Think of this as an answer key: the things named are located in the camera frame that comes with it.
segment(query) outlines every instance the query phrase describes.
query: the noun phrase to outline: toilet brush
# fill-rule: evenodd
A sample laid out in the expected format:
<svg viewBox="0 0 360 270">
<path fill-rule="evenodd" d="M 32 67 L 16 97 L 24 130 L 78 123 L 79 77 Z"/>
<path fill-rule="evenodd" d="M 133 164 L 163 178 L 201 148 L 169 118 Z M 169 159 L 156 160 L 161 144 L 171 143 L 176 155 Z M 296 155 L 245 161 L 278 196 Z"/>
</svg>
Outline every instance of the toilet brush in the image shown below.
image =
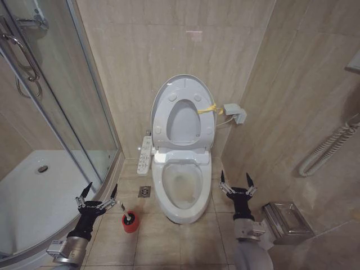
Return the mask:
<svg viewBox="0 0 360 270">
<path fill-rule="evenodd" d="M 127 233 L 132 233 L 136 231 L 139 227 L 139 217 L 133 211 L 126 211 L 125 206 L 122 202 L 118 201 L 121 209 L 123 210 L 123 217 L 121 223 L 123 224 L 124 231 Z"/>
</svg>

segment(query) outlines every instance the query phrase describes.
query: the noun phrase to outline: electrical outlet box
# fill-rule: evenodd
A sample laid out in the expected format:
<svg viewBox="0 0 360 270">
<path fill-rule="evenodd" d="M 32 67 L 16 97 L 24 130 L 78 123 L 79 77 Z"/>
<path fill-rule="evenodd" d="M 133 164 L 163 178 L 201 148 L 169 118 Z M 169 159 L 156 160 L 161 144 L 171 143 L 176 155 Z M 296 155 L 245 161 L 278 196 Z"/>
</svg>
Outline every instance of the electrical outlet box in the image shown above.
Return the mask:
<svg viewBox="0 0 360 270">
<path fill-rule="evenodd" d="M 224 104 L 224 111 L 226 115 L 233 115 L 241 113 L 241 108 L 238 104 Z"/>
<path fill-rule="evenodd" d="M 351 62 L 346 66 L 345 70 L 360 74 L 360 51 L 358 51 Z"/>
<path fill-rule="evenodd" d="M 224 111 L 226 115 L 233 115 L 236 124 L 243 124 L 246 119 L 246 111 L 242 109 L 238 104 L 224 104 Z"/>
<path fill-rule="evenodd" d="M 243 124 L 245 122 L 246 119 L 246 111 L 244 109 L 240 109 L 241 112 L 239 114 L 234 115 L 234 120 L 236 122 L 236 124 Z"/>
</svg>

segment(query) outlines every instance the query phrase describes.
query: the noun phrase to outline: shower drain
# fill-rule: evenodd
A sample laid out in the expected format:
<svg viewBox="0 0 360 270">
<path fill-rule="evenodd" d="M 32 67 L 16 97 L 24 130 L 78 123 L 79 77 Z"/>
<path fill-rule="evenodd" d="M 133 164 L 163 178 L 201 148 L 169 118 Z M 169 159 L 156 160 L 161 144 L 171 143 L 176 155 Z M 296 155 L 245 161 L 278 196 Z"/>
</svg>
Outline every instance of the shower drain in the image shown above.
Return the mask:
<svg viewBox="0 0 360 270">
<path fill-rule="evenodd" d="M 41 166 L 41 167 L 38 168 L 38 172 L 39 172 L 39 173 L 44 173 L 44 172 L 47 171 L 48 168 L 49 168 L 49 167 L 46 166 L 46 165 Z"/>
<path fill-rule="evenodd" d="M 149 198 L 150 192 L 151 192 L 151 186 L 140 187 L 138 198 Z"/>
</svg>

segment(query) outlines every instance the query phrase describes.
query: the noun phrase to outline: white toilet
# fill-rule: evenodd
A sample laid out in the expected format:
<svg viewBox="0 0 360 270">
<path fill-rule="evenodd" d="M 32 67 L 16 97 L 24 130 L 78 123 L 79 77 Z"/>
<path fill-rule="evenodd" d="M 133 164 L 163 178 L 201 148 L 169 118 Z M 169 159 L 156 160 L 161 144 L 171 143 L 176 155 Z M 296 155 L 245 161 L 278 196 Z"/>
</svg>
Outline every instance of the white toilet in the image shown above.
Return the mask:
<svg viewBox="0 0 360 270">
<path fill-rule="evenodd" d="M 213 104 L 202 81 L 177 75 L 160 88 L 152 106 L 154 189 L 161 209 L 175 223 L 196 221 L 208 205 L 216 114 L 197 111 Z"/>
</svg>

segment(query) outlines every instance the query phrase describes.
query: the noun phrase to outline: red toilet brush holder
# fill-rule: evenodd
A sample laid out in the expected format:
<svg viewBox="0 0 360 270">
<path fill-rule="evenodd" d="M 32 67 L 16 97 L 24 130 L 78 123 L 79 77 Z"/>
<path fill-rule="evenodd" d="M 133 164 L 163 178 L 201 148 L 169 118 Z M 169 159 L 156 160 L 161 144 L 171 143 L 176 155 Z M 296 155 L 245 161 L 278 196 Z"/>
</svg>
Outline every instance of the red toilet brush holder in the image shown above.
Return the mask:
<svg viewBox="0 0 360 270">
<path fill-rule="evenodd" d="M 123 215 L 121 222 L 123 224 L 124 231 L 132 233 L 139 227 L 139 217 L 133 211 L 128 211 L 128 215 L 130 216 L 130 220 L 128 220 L 126 215 Z"/>
</svg>

